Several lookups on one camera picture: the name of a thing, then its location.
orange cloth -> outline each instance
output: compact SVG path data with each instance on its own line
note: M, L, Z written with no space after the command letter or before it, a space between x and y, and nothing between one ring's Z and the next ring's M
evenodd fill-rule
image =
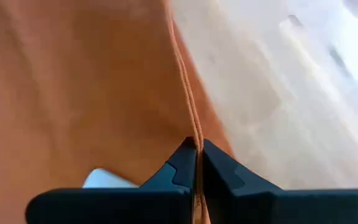
M141 184L186 136L231 154L165 1L0 0L0 223L97 167Z

orange fabric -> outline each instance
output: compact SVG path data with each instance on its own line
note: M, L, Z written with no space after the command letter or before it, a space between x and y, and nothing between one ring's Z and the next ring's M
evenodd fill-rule
M141 184L191 135L231 153L166 2L0 0L0 223L97 167Z

floor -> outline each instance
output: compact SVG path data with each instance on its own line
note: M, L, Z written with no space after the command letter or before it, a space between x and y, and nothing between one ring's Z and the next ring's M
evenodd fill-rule
M238 160L284 189L358 187L358 0L171 0Z

light wooden floor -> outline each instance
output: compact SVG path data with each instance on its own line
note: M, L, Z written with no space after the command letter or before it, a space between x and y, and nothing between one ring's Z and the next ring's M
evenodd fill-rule
M358 83L326 50L326 2L171 0L238 160L284 189L358 187Z

